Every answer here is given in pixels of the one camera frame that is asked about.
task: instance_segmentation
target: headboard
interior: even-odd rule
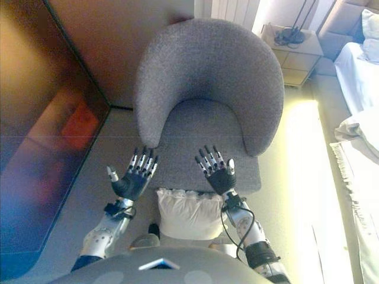
[[[325,57],[335,60],[346,43],[364,41],[363,9],[379,13],[379,0],[336,0],[318,32]]]

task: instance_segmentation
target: white bedsheet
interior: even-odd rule
[[[347,43],[335,60],[338,81],[352,115],[379,105],[379,64],[364,58],[361,44]]]

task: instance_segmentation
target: white pillow on bed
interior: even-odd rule
[[[379,40],[369,38],[363,42],[363,51],[368,61],[379,63]]]
[[[362,29],[366,40],[369,38],[379,40],[379,14],[364,9],[362,11]]]

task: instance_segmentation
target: gray armchair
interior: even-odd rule
[[[170,25],[140,63],[134,112],[161,157],[151,186],[211,192],[194,156],[205,144],[234,157],[240,193],[261,187],[258,158],[283,107],[280,65],[250,31],[223,20]]]

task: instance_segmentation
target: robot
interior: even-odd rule
[[[221,214],[225,212],[237,230],[238,243],[228,237],[237,246],[238,260],[210,248],[170,248],[157,244],[111,257],[115,243],[135,216],[134,202],[147,188],[158,166],[158,156],[154,157],[153,150],[147,156],[144,147],[139,159],[138,150],[134,151],[121,179],[115,168],[107,166],[118,197],[113,204],[107,204],[100,223],[84,238],[71,273],[52,283],[289,284],[280,257],[275,255],[246,199],[235,190],[234,160],[225,163],[215,146],[214,153],[207,146],[205,150],[207,154],[200,149],[201,157],[195,159],[214,191],[223,198]],[[245,252],[248,266],[240,261],[241,250]]]

